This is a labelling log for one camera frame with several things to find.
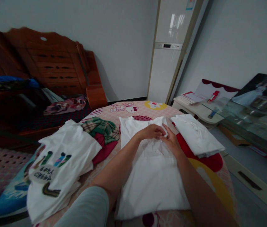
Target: plaid cloth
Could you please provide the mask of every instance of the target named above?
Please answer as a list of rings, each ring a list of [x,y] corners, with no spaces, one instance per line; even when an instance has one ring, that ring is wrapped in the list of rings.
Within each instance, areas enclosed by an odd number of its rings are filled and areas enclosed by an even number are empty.
[[[104,135],[105,144],[120,139],[119,131],[115,124],[111,121],[105,121],[98,117],[93,117],[85,121],[81,125],[85,132],[89,133],[92,137],[95,137],[96,133]]]

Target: clothing pile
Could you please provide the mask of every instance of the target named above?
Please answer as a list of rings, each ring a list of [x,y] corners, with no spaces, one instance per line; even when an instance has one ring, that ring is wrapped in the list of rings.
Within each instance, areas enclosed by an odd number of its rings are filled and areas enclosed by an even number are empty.
[[[175,115],[170,120],[198,158],[210,157],[225,150],[225,147],[192,115]]]
[[[32,223],[66,207],[80,186],[79,176],[104,160],[118,139],[112,122],[91,118],[83,124],[69,120],[56,133],[39,140],[45,149],[28,172],[27,209]]]
[[[64,101],[54,102],[46,108],[43,115],[64,114],[82,110],[85,108],[86,101],[86,95],[82,95],[78,98],[69,98]]]

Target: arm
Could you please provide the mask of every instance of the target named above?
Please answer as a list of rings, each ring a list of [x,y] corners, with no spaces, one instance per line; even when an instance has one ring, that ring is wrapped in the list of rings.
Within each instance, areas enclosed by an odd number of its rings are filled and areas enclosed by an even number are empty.
[[[143,139],[152,139],[165,134],[165,131],[155,124],[149,125],[137,132],[91,182],[90,187],[99,186],[107,192],[109,211],[112,210],[121,187],[128,176],[140,142]]]
[[[182,182],[198,226],[238,226],[216,194],[198,174],[182,151],[176,135],[164,125],[168,137],[161,137],[177,160]]]

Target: drawer handle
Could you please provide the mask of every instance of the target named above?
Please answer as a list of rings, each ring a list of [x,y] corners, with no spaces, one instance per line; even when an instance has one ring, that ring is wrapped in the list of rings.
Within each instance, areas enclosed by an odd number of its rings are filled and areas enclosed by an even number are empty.
[[[244,178],[250,185],[252,188],[261,191],[262,188],[260,186],[258,186],[256,183],[254,183],[249,177],[247,177],[242,171],[239,171],[238,174]]]

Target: glass shelf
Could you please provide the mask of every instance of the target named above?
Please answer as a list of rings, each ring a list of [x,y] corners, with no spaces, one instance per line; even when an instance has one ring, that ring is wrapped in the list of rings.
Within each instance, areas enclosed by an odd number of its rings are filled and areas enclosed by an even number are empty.
[[[221,102],[203,102],[202,105],[215,111],[224,119],[220,123],[267,153],[267,113],[255,117],[250,115],[250,107],[245,107],[229,101],[226,105]]]

